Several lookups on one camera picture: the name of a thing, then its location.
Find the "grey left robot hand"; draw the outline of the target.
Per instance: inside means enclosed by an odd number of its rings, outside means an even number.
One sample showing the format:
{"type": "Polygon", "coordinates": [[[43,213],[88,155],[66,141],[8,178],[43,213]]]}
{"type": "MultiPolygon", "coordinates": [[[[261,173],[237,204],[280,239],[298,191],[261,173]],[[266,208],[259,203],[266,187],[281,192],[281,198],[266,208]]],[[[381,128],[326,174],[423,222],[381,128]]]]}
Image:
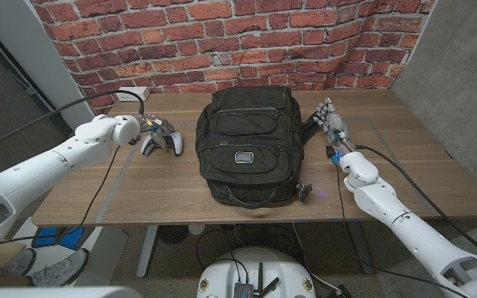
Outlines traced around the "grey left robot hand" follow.
{"type": "Polygon", "coordinates": [[[140,133],[144,132],[148,132],[148,135],[142,143],[141,153],[143,155],[147,155],[155,145],[159,145],[164,150],[175,146],[172,135],[175,129],[164,118],[154,115],[144,116],[140,133]]]}

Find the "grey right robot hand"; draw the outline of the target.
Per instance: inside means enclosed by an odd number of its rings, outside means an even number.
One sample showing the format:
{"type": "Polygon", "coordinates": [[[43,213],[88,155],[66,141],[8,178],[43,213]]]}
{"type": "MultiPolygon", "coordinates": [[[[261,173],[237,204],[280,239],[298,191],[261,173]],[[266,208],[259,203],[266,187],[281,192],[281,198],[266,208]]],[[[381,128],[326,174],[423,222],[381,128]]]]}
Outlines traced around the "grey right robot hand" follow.
{"type": "Polygon", "coordinates": [[[329,97],[325,98],[324,103],[318,104],[313,120],[323,130],[328,144],[333,147],[339,158],[356,151],[355,144],[350,140],[347,125],[329,97]]]}

